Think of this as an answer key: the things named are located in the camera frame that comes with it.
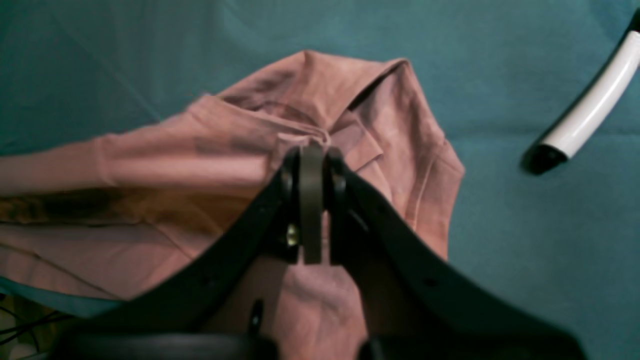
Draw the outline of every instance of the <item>black cable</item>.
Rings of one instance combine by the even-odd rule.
[[[9,338],[4,339],[3,341],[0,341],[0,346],[4,345],[6,343],[9,343],[11,340],[13,340],[13,339],[17,338],[18,336],[24,334],[25,332],[30,331],[35,326],[43,325],[45,323],[50,323],[50,322],[57,322],[57,321],[67,320],[67,319],[71,319],[71,318],[73,318],[73,316],[70,316],[70,315],[59,316],[57,318],[46,320],[44,322],[37,321],[36,323],[32,323],[32,325],[30,324],[30,325],[27,325],[27,326],[23,326],[22,330],[19,330],[18,332],[16,332],[15,335],[12,335]]]
[[[42,317],[41,319],[39,319],[39,320],[37,320],[35,322],[27,323],[25,325],[16,326],[16,327],[13,327],[11,329],[1,330],[0,334],[7,334],[7,333],[11,333],[11,332],[16,332],[16,333],[14,335],[10,336],[9,338],[6,338],[6,339],[0,341],[0,346],[4,345],[6,343],[9,343],[11,340],[13,340],[13,339],[17,338],[18,336],[24,334],[25,332],[31,332],[31,330],[36,326],[44,325],[44,324],[52,323],[52,322],[68,320],[68,319],[73,318],[73,316],[71,316],[71,315],[62,315],[62,316],[57,316],[57,317],[51,318],[53,315],[56,315],[56,314],[59,314],[59,312],[58,311],[53,311],[52,313],[49,313],[48,315],[45,315],[44,317]]]
[[[37,320],[35,322],[31,322],[31,323],[27,323],[24,325],[19,325],[16,327],[12,327],[10,329],[4,329],[4,330],[0,330],[0,335],[4,335],[4,334],[9,334],[11,332],[15,332],[15,331],[20,331],[20,330],[24,330],[27,328],[33,328],[39,325],[45,325],[47,323],[52,323],[52,322],[58,322],[58,321],[62,321],[62,320],[67,320],[67,319],[71,319],[73,318],[73,316],[71,315],[62,315],[62,316],[58,316],[56,318],[50,319],[50,318],[42,318],[40,320]]]
[[[13,316],[16,320],[21,321],[21,322],[25,322],[21,317],[19,317],[16,313],[14,313],[13,311],[7,309],[4,306],[0,306],[0,310],[4,311],[5,313]],[[38,340],[36,339],[36,335],[33,333],[33,329],[29,328],[29,335],[31,335],[31,338],[33,339],[33,344],[36,347],[36,351],[40,352],[40,344],[38,344]]]

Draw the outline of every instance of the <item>black end cap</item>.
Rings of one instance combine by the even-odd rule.
[[[536,175],[544,174],[567,160],[567,155],[555,147],[538,145],[531,154],[529,170]]]
[[[636,10],[636,14],[634,18],[631,20],[631,25],[629,26],[629,30],[637,31],[640,33],[640,8]]]

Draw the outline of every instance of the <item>white handle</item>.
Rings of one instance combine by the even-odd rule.
[[[541,143],[573,157],[618,102],[639,63],[640,33],[629,31],[593,87]]]

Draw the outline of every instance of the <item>teal cloth background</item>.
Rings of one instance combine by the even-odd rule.
[[[467,168],[451,263],[573,331],[592,359],[640,358],[640,75],[575,159],[522,154],[580,95],[640,0],[0,1],[0,154],[160,121],[301,49],[413,62]],[[113,302],[3,279],[90,316]]]

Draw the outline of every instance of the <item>white plastic tube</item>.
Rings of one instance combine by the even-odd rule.
[[[615,56],[589,92],[542,139],[532,170],[541,174],[572,158],[618,102],[640,65],[640,33],[629,31]]]

